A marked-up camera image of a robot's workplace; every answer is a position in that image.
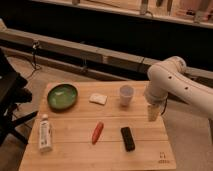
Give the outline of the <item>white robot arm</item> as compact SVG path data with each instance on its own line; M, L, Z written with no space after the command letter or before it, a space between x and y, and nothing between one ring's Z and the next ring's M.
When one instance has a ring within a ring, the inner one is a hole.
M178 56L151 65L144 91L147 102L160 105L171 93L200 110L202 117L213 120L213 88L184 76L186 68L186 62Z

